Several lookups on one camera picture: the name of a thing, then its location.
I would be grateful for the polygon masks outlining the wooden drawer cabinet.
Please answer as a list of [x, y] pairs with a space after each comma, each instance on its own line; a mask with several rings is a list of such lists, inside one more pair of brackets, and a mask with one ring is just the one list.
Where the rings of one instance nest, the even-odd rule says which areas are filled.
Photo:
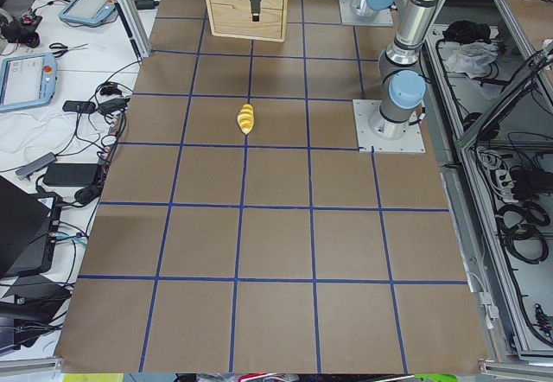
[[206, 0], [212, 35], [282, 42], [288, 0], [262, 0], [260, 21], [251, 19], [250, 0]]

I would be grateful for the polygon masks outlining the blue teach pendant upper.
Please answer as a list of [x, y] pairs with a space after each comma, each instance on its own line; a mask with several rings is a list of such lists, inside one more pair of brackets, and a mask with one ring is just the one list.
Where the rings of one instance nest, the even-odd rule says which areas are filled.
[[58, 17], [65, 23], [95, 28], [107, 22], [115, 12], [112, 0], [71, 0]]

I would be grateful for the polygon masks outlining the blue teach pendant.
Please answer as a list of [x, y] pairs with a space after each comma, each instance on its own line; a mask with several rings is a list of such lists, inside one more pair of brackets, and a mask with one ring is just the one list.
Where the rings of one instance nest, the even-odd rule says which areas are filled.
[[4, 59], [1, 65], [1, 112], [47, 105], [54, 96], [57, 60], [50, 53]]
[[115, 12], [112, 0], [71, 0], [58, 17], [65, 23], [95, 28], [107, 22]]

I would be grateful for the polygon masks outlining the yellow toy bread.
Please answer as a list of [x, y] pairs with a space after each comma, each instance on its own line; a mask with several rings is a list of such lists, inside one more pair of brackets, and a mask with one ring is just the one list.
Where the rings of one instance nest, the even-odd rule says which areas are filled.
[[249, 135], [255, 124], [254, 108], [251, 104], [244, 104], [238, 110], [237, 124], [244, 135]]

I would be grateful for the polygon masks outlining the black scissors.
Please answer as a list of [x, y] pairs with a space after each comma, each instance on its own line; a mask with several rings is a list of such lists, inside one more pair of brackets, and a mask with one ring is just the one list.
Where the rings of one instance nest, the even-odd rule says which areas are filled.
[[60, 42], [54, 42], [49, 44], [48, 48], [51, 50], [54, 58], [60, 58], [72, 51], [88, 49], [88, 44], [84, 43], [76, 46], [68, 46]]

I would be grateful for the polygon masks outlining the black cloth bundle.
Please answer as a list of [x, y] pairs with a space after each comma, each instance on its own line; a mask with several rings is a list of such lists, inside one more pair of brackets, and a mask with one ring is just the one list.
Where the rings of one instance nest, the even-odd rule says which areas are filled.
[[460, 44], [470, 44], [477, 41], [489, 43], [491, 30], [487, 24], [479, 24], [467, 20], [451, 23], [443, 32], [447, 41], [456, 41]]

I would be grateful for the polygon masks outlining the black small device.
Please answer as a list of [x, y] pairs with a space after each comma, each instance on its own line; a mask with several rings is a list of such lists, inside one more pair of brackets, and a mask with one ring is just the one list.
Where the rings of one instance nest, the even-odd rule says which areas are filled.
[[78, 114], [92, 114], [95, 112], [96, 107], [97, 105], [93, 101], [67, 100], [62, 106], [62, 110], [64, 112], [75, 112]]

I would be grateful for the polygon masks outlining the crumpled white cloth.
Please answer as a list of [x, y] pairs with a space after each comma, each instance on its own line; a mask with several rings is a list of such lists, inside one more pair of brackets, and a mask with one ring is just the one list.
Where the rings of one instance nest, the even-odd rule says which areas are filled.
[[445, 60], [448, 72], [464, 73], [471, 79], [485, 77], [492, 70], [491, 64], [499, 55], [499, 48], [492, 43], [473, 42], [460, 45]]

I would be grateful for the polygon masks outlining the blue teach pendant lower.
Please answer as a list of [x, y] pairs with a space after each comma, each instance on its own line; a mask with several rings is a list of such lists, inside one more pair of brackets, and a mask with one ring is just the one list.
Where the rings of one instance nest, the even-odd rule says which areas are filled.
[[1, 65], [1, 112], [47, 105], [54, 96], [57, 60], [50, 53], [4, 59]]

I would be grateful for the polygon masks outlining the grey usb hub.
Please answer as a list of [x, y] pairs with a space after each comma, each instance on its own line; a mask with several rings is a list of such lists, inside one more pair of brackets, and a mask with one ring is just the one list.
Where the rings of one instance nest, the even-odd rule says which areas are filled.
[[56, 162], [57, 157], [54, 153], [48, 152], [47, 154], [36, 158], [34, 161], [27, 163], [21, 168], [16, 170], [16, 175], [21, 178], [29, 178], [35, 172], [38, 172], [46, 168], [49, 164]]

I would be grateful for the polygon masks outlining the black power adapter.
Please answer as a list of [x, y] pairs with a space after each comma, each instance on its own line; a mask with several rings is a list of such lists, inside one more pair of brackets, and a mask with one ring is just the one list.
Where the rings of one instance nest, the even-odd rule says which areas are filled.
[[85, 187], [93, 183], [98, 169], [96, 163], [52, 163], [43, 183], [51, 187]]

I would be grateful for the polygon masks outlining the black laptop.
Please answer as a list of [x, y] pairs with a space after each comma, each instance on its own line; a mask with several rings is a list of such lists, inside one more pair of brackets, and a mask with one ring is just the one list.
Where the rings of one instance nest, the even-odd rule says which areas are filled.
[[1, 179], [1, 277], [33, 276], [50, 270], [61, 197], [28, 194]]

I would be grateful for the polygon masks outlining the aluminium frame post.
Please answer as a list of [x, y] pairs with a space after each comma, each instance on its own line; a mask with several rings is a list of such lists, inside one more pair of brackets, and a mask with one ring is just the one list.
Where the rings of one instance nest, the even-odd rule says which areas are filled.
[[131, 47], [138, 61], [147, 58], [151, 52], [151, 44], [146, 34], [142, 20], [134, 0], [112, 0], [118, 16], [124, 26]]

